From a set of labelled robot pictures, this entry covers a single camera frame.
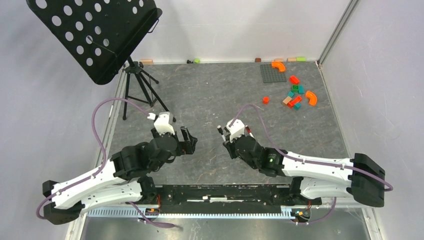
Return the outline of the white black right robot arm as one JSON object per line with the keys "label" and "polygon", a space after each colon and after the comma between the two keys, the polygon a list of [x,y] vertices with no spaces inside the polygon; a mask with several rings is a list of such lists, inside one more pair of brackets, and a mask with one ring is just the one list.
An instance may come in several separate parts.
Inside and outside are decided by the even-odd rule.
{"label": "white black right robot arm", "polygon": [[289,199],[295,204],[318,198],[353,198],[357,203],[385,205],[385,170],[364,153],[353,158],[322,158],[261,146],[252,136],[223,142],[231,159],[239,158],[268,177],[291,177]]}

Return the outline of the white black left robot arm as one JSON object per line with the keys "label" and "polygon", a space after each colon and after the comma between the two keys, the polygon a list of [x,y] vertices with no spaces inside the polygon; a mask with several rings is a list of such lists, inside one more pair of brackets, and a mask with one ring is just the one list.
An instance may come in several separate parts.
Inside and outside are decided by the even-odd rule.
{"label": "white black left robot arm", "polygon": [[37,216],[62,225],[108,205],[156,204],[158,191],[149,174],[158,172],[176,157],[194,154],[198,139],[185,126],[180,128],[182,141],[176,134],[159,134],[154,128],[151,131],[151,141],[126,146],[78,177],[64,182],[45,181],[42,191],[46,200]]}

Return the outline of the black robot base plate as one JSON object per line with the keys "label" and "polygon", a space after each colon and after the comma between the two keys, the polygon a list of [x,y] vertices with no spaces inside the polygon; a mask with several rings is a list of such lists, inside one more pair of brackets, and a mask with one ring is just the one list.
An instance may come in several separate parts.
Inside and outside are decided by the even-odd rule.
{"label": "black robot base plate", "polygon": [[277,214],[282,206],[322,204],[287,184],[157,185],[142,194],[137,205],[158,205],[162,214]]}

